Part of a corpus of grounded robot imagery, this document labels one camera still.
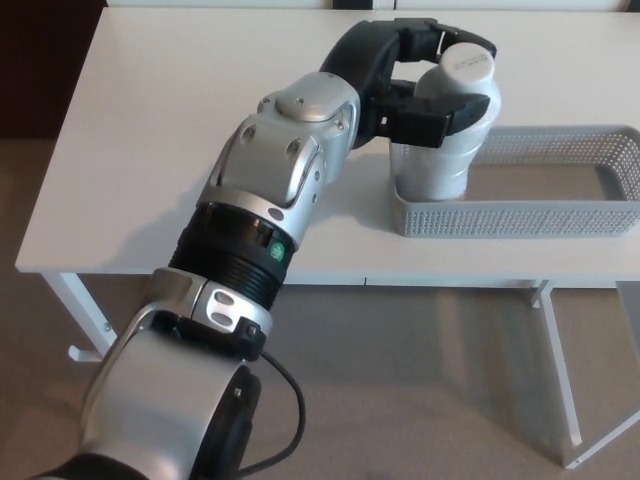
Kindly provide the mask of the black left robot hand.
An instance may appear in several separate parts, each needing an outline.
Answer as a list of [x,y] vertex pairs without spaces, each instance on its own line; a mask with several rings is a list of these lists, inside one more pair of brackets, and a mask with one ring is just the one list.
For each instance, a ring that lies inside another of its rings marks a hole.
[[360,98],[354,147],[376,137],[397,144],[439,148],[444,139],[471,127],[487,112],[485,94],[446,94],[429,100],[414,94],[415,84],[392,78],[397,62],[444,64],[444,55],[461,43],[497,54],[489,40],[433,18],[361,21],[334,45],[320,70],[347,81]]

